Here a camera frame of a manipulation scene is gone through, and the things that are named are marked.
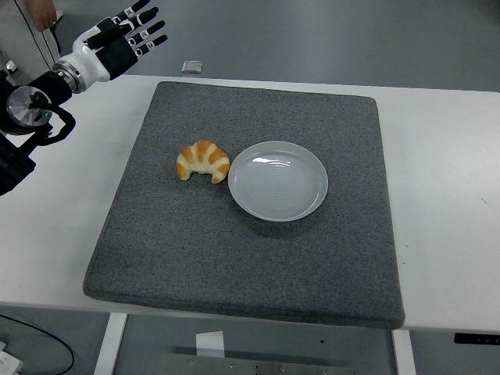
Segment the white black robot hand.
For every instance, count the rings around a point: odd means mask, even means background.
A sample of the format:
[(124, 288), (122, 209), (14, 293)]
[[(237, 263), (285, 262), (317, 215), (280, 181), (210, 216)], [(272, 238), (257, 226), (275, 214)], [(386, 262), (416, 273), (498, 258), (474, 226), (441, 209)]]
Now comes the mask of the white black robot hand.
[(165, 22), (157, 20), (158, 8), (148, 10), (147, 1), (138, 1), (107, 17), (82, 33), (69, 55), (54, 65), (74, 93), (86, 91), (96, 82), (114, 80), (138, 60), (167, 40), (157, 32)]

